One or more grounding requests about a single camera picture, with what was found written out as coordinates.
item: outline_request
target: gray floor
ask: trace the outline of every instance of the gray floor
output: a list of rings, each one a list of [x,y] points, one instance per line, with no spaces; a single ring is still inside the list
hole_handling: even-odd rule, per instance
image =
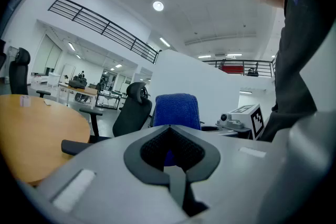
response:
[[[52,95],[50,95],[50,96],[46,95],[45,98],[56,101],[55,89],[53,89],[53,90],[48,89],[48,88],[46,88],[46,86],[39,87],[39,89],[52,92]],[[10,89],[9,84],[0,83],[0,95],[11,94],[10,90],[11,89]],[[36,93],[36,89],[33,89],[30,86],[28,87],[28,94],[30,96],[39,96],[39,94]],[[80,108],[88,107],[87,104],[85,105],[85,104],[81,104],[81,103],[78,103],[78,102],[72,102],[73,99],[74,99],[73,97],[69,98],[69,107],[70,108],[79,112]],[[66,104],[66,100],[60,99],[60,103]],[[117,117],[120,113],[120,110],[102,109],[102,108],[95,108],[95,109],[100,110],[103,113],[103,116],[98,116],[97,117],[99,135],[100,136],[107,136],[107,137],[114,137],[113,133],[112,133],[112,127],[113,127],[114,122],[116,121],[116,119],[117,119]],[[82,114],[87,120],[89,120],[90,115],[88,115],[86,113],[82,113],[82,112],[79,112],[79,113]],[[150,122],[150,118],[148,118],[147,121],[145,122],[145,124],[143,126],[143,129],[148,128],[149,122]],[[184,197],[184,188],[185,188],[185,174],[184,174],[184,172],[182,171],[181,168],[179,168],[177,166],[165,167],[164,172],[169,174],[169,176],[170,176],[170,181],[171,181],[170,192],[171,192],[172,197],[175,199],[177,204],[182,206],[183,197]]]

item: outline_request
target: floor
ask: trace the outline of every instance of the floor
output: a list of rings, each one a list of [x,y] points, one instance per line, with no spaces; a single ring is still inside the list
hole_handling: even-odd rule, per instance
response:
[[[0,95],[2,94],[11,94],[9,84],[2,84],[0,83]],[[46,95],[45,99],[50,99],[53,101],[56,101],[57,96],[57,87],[51,88],[50,86],[47,86],[46,84],[35,84],[32,86],[28,86],[28,94],[30,96],[39,96],[38,93],[36,93],[36,90],[42,90],[42,91],[48,91],[51,93],[51,95]],[[60,103],[66,104],[66,98],[67,93],[61,92],[60,94]],[[69,107],[78,111],[80,114],[82,114],[87,120],[89,120],[90,115],[86,113],[82,113],[79,111],[80,108],[84,106],[90,106],[90,104],[82,104],[75,101],[75,95],[70,94],[69,96]],[[103,116],[97,117],[97,124],[98,124],[98,130],[100,136],[107,136],[107,137],[114,137],[112,133],[112,127],[114,125],[114,122],[116,121],[117,117],[119,116],[120,110],[112,110],[112,109],[102,109],[102,108],[95,108],[99,111],[103,112]],[[148,124],[150,122],[150,118],[147,119],[143,129],[148,128]],[[182,171],[181,168],[177,166],[171,166],[171,167],[165,167],[164,172],[169,174],[170,176],[170,192],[172,197],[175,199],[177,204],[182,206],[183,203],[183,197],[184,197],[184,188],[185,188],[185,174]]]

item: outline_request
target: white partition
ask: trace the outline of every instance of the white partition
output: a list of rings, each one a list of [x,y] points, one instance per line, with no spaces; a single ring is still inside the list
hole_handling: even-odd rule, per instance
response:
[[[161,94],[196,96],[200,119],[215,124],[220,115],[238,107],[240,85],[231,76],[206,63],[172,50],[160,52],[151,79],[152,113]]]

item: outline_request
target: wooden table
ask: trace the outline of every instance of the wooden table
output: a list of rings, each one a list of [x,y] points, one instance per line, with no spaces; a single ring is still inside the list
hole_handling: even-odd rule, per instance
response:
[[[79,89],[79,88],[75,89],[75,88],[70,87],[69,85],[67,85],[65,83],[59,83],[58,84],[58,92],[57,92],[56,102],[59,102],[59,96],[60,96],[60,93],[61,93],[61,88],[64,88],[64,89],[68,90],[67,106],[69,105],[70,91],[73,91],[73,92],[78,92],[78,93],[85,94],[85,95],[88,95],[88,96],[92,97],[92,100],[91,100],[91,109],[93,109],[93,106],[95,104],[94,99],[95,99],[95,97],[97,95],[98,90],[92,89],[90,87],[85,87],[85,89]]]
[[[37,185],[71,156],[61,151],[63,139],[87,143],[90,127],[77,111],[54,101],[30,97],[20,106],[18,94],[0,95],[0,149],[13,175]]]

